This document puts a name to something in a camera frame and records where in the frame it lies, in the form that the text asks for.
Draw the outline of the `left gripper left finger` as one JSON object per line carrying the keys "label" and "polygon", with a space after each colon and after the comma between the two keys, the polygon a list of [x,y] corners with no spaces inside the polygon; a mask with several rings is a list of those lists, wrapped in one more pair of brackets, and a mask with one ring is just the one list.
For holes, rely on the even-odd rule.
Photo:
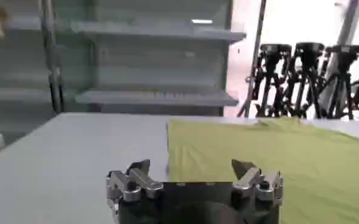
{"label": "left gripper left finger", "polygon": [[157,199],[163,192],[164,184],[149,175],[151,160],[133,162],[124,172],[111,170],[106,175],[106,199],[112,211],[119,209],[120,201],[138,202],[144,194],[149,199]]}

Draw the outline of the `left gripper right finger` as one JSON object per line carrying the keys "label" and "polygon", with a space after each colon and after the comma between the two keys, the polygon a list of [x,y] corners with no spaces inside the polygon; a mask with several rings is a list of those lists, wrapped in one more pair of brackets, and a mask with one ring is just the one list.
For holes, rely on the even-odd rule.
{"label": "left gripper right finger", "polygon": [[258,201],[280,206],[283,201],[283,177],[280,171],[263,174],[252,162],[231,160],[236,175],[232,186],[242,198],[254,197]]}

